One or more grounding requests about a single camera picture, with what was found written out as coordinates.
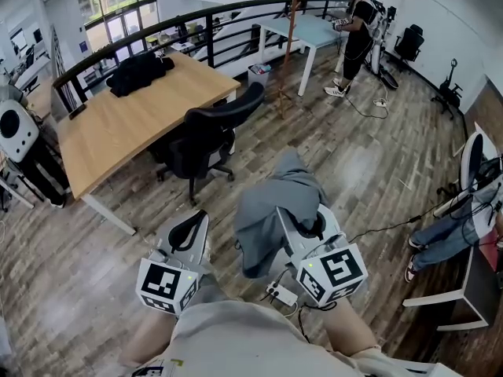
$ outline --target trash bin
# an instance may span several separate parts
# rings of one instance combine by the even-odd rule
[[[248,86],[254,82],[259,82],[265,88],[269,73],[270,66],[268,64],[254,64],[248,67]]]

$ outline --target black t-shirt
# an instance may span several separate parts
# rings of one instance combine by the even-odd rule
[[[354,7],[353,16],[361,18],[365,23],[370,24],[376,17],[377,9],[371,0],[361,0],[358,2],[356,7]],[[369,30],[365,24],[359,31],[350,32],[349,39],[347,40],[346,52],[347,55],[352,58],[348,53],[355,54],[358,56],[364,50],[368,49],[372,44],[372,38],[369,35]]]

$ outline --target black jacket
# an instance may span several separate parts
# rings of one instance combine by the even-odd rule
[[[112,77],[107,79],[107,85],[117,97],[126,97],[131,92],[152,84],[154,79],[166,75],[166,71],[174,68],[169,57],[159,59],[154,52],[130,57],[123,61]]]

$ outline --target black pants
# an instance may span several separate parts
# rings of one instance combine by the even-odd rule
[[[37,163],[43,167],[60,184],[63,189],[70,187],[66,174],[61,169],[61,166],[50,154],[44,140],[39,137],[30,148],[26,156],[17,166],[21,169],[24,176],[35,185],[40,192],[47,197],[54,205],[61,205],[64,202],[64,197],[50,184],[40,170],[37,168]]]
[[[371,49],[372,44],[367,45],[367,47],[363,46],[363,48],[357,46],[348,49],[348,47],[346,47],[343,69],[343,77],[345,79],[353,80],[354,77],[356,77]]]

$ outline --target cable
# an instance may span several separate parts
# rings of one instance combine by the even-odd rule
[[[500,171],[500,173],[499,173],[497,176],[493,176],[493,177],[491,177],[491,178],[497,178],[497,177],[499,177],[499,176],[500,176],[500,175],[502,175],[502,174],[503,174],[503,171]],[[481,183],[481,182],[483,182],[484,180],[485,180],[485,179],[481,179],[481,180],[476,181],[476,180],[474,179],[474,181],[473,181],[473,182],[472,182],[472,183],[471,183],[471,184],[470,184],[467,188],[464,188],[463,190],[461,190],[461,191],[458,193],[458,196],[459,196],[462,192],[465,192],[465,191],[469,190],[469,189],[470,189],[470,188],[471,188],[471,187],[472,187],[475,183]],[[490,200],[490,202],[494,199],[494,197],[496,196],[496,194],[497,194],[497,192],[499,191],[499,188],[500,188],[500,187],[501,187],[501,185],[498,185],[497,191],[496,191],[496,193],[494,194],[493,198]],[[408,224],[408,223],[414,223],[414,222],[417,222],[417,221],[419,221],[419,220],[420,220],[423,216],[425,216],[426,214],[428,214],[428,213],[432,212],[435,208],[437,208],[437,207],[441,207],[442,205],[444,205],[445,203],[448,203],[449,201],[451,201],[451,203],[450,203],[450,205],[449,205],[449,209],[450,209],[450,208],[452,207],[452,204],[453,204],[453,202],[454,202],[454,199],[449,199],[449,200],[447,200],[447,201],[444,201],[443,203],[437,204],[437,205],[435,205],[435,206],[431,207],[429,210],[427,210],[427,211],[426,211],[426,212],[424,212],[423,214],[421,214],[421,215],[417,215],[417,216],[415,216],[415,217],[410,218],[408,221],[400,222],[400,223],[398,223],[398,224],[396,224],[396,225],[393,225],[393,226],[388,226],[387,228],[382,228],[382,229],[369,229],[369,230],[367,230],[367,231],[366,231],[366,232],[364,232],[364,233],[360,233],[359,235],[356,235],[355,237],[353,237],[353,239],[349,240],[349,242],[348,242],[348,243],[352,243],[354,240],[356,240],[356,239],[357,239],[357,238],[359,238],[359,237],[362,237],[362,236],[366,235],[367,233],[371,233],[371,232],[383,232],[384,230],[395,229],[395,228],[398,228],[399,226],[406,225],[406,224]],[[481,206],[479,206],[479,207],[477,207],[476,209],[472,210],[472,212],[471,212],[470,214],[468,214],[467,218],[469,219],[469,217],[470,217],[470,216],[474,216],[474,215],[473,215],[473,212],[475,212],[476,210],[478,210]]]
[[[291,317],[291,316],[293,316],[295,313],[297,313],[298,309],[299,309],[299,303],[296,302],[296,309],[293,310],[293,313],[286,314],[285,317]]]
[[[301,316],[302,316],[302,310],[304,309],[304,307],[306,307],[308,309],[312,309],[312,310],[330,311],[330,310],[335,309],[337,307],[337,302],[330,303],[324,307],[309,306],[306,302],[304,302],[304,304],[300,307],[299,313],[297,314],[297,320],[299,321],[300,332],[303,335],[303,337],[306,339],[307,343],[311,343],[311,341],[309,340],[309,338],[306,335],[306,332],[304,331],[304,326],[302,324],[302,317]]]
[[[0,221],[0,223],[3,225],[2,240],[0,240],[0,244],[2,244],[3,241],[6,239],[6,224],[4,223],[4,221]]]
[[[354,103],[351,102],[351,100],[347,97],[347,95],[345,94],[344,97],[347,99],[347,101],[351,104],[351,106],[354,108],[354,110],[356,112],[358,112],[359,115],[363,116],[363,117],[373,117],[374,119],[381,119],[381,120],[384,120],[386,119],[388,116],[389,116],[389,112],[387,111],[387,108],[386,106],[383,106],[382,108],[384,109],[384,111],[386,112],[386,115],[385,116],[374,116],[374,115],[366,115],[365,113],[361,113],[358,108],[356,106],[354,106]]]

